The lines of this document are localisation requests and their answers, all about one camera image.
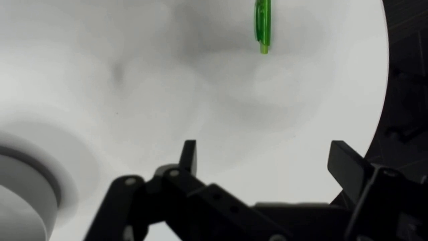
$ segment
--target white surface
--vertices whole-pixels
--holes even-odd
[[[0,141],[60,178],[52,239],[82,239],[114,176],[149,179],[185,139],[249,203],[331,200],[331,140],[364,153],[377,125],[380,0],[273,0],[266,56],[248,0],[0,2]]]
[[[58,199],[48,180],[34,167],[0,155],[0,236],[44,241],[51,235]]]

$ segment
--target green object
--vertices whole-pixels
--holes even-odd
[[[270,46],[270,10],[270,0],[256,0],[256,37],[262,53],[268,53]]]

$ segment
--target green capsule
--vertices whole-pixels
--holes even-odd
[[[270,0],[256,1],[256,38],[260,41],[262,53],[268,53],[270,46],[270,7]]]

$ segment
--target black metal part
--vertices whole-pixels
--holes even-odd
[[[165,220],[185,241],[428,239],[428,184],[372,165],[344,141],[332,141],[329,169],[344,187],[331,204],[262,203],[250,207],[195,175],[195,140],[178,164],[151,180],[112,182],[86,241],[145,239]]]

